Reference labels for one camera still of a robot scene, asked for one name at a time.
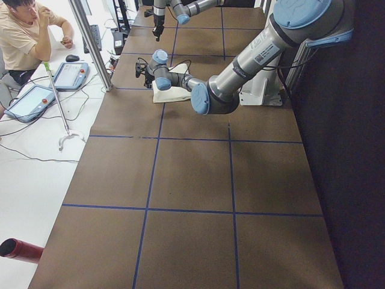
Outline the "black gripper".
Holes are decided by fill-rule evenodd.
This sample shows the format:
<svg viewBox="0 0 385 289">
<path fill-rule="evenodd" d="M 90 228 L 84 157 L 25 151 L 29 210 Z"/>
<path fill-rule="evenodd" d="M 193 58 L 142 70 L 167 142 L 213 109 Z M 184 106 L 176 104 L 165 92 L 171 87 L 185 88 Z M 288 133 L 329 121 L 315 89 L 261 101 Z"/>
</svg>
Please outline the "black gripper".
<svg viewBox="0 0 385 289">
<path fill-rule="evenodd" d="M 159 42 L 160 37 L 162 35 L 162 31 L 164 29 L 165 16 L 154 14 L 153 19 L 154 19 L 155 27 L 152 30 L 152 33 L 155 36 L 156 41 Z"/>
<path fill-rule="evenodd" d="M 147 89 L 152 89 L 152 82 L 154 81 L 154 76 L 148 71 L 148 68 L 143 70 L 143 75 L 145 77 L 144 86 Z"/>
</svg>

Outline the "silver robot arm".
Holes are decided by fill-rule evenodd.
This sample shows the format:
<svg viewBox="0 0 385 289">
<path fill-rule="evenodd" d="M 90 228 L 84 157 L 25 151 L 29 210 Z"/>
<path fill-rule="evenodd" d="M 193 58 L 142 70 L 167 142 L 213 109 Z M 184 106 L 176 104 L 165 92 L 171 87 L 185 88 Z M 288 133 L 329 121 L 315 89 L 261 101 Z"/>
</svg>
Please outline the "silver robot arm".
<svg viewBox="0 0 385 289">
<path fill-rule="evenodd" d="M 202 81 L 188 73 L 172 72 L 168 55 L 156 50 L 147 63 L 135 64 L 135 76 L 159 90 L 181 87 L 191 93 L 199 114 L 229 114 L 239 105 L 239 89 L 287 48 L 302 43 L 328 47 L 351 39 L 355 1 L 277 1 L 267 26 L 219 75 Z"/>
<path fill-rule="evenodd" d="M 223 6 L 224 3 L 225 1 L 222 0 L 199 0 L 184 5 L 180 0 L 154 0 L 152 5 L 155 25 L 153 35 L 156 37 L 156 41 L 160 41 L 160 37 L 164 30 L 166 7 L 170 7 L 173 10 L 178 24 L 184 25 L 188 23 L 193 16 L 210 8 Z"/>
</svg>

